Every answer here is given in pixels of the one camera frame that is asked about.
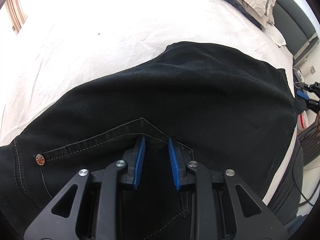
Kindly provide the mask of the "orange white bag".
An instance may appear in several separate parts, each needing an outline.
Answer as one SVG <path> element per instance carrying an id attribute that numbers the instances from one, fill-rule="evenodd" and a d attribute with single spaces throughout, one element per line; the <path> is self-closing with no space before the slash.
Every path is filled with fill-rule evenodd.
<path id="1" fill-rule="evenodd" d="M 299 131 L 305 130 L 309 127 L 309 120 L 306 111 L 302 111 L 302 113 L 298 115 L 297 127 Z"/>

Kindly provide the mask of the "black jeans pants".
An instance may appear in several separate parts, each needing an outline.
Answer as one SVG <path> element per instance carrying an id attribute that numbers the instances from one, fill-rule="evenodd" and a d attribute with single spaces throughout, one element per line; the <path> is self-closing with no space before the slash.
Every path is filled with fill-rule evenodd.
<path id="1" fill-rule="evenodd" d="M 1 148 L 1 238 L 287 239 L 292 217 L 263 199 L 297 115 L 285 70 L 218 44 L 172 44 L 73 88 Z"/>

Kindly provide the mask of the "white flat pillow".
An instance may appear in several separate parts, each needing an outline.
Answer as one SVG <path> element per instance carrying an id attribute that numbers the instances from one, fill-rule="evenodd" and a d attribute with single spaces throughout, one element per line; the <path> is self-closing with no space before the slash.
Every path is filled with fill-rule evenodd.
<path id="1" fill-rule="evenodd" d="M 278 46 L 286 46 L 286 41 L 281 32 L 272 24 L 267 23 L 265 34 Z"/>

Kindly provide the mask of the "dark bedside table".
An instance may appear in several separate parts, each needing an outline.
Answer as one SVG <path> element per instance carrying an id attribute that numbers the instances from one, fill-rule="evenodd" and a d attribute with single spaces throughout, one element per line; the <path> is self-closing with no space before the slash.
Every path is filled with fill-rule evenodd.
<path id="1" fill-rule="evenodd" d="M 304 76 L 302 72 L 296 68 L 293 68 L 294 84 L 304 83 Z"/>

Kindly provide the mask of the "left beige curtain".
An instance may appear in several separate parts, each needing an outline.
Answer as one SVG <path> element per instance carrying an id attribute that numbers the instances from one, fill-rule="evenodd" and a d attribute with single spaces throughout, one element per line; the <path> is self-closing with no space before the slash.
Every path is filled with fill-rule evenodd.
<path id="1" fill-rule="evenodd" d="M 15 33 L 19 33 L 27 20 L 27 15 L 23 11 L 22 0 L 6 0 L 5 3 L 7 4 L 13 22 L 13 30 Z"/>

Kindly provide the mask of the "dark grey headboard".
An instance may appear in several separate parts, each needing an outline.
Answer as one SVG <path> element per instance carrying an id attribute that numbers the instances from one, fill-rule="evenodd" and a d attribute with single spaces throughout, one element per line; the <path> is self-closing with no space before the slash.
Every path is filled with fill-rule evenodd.
<path id="1" fill-rule="evenodd" d="M 319 37 L 307 14 L 294 0 L 277 0 L 273 8 L 276 28 L 285 38 L 293 55 L 293 64 L 308 57 L 317 47 Z"/>

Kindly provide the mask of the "wall socket near headboard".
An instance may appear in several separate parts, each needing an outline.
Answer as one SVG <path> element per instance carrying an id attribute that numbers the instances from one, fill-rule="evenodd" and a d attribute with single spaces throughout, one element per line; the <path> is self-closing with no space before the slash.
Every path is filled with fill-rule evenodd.
<path id="1" fill-rule="evenodd" d="M 316 70 L 315 70 L 314 66 L 311 66 L 310 67 L 310 73 L 311 74 L 315 74 L 315 72 L 316 72 Z"/>

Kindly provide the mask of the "white bed sheet mattress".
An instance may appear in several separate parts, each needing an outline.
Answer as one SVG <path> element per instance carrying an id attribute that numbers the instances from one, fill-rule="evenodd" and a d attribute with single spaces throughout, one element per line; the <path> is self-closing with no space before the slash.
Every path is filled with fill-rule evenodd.
<path id="1" fill-rule="evenodd" d="M 172 44 L 230 47 L 285 70 L 292 55 L 222 0 L 38 0 L 10 42 L 1 40 L 1 148 L 62 96 L 84 83 L 146 63 Z M 270 204 L 289 165 L 276 172 Z"/>

